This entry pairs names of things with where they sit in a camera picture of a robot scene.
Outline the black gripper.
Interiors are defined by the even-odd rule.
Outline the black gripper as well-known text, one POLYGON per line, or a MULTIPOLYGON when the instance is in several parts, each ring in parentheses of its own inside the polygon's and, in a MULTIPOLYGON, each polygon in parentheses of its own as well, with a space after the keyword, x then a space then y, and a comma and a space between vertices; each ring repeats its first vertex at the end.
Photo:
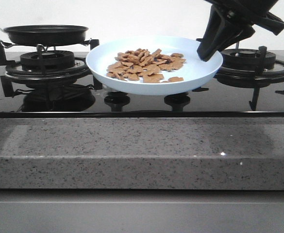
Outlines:
POLYGON ((197 49, 203 61, 208 61, 216 51, 251 37, 255 30, 251 25, 240 26, 228 18, 228 9, 275 35, 284 30, 284 21, 270 12, 277 0, 208 0, 212 3, 209 21, 197 49))

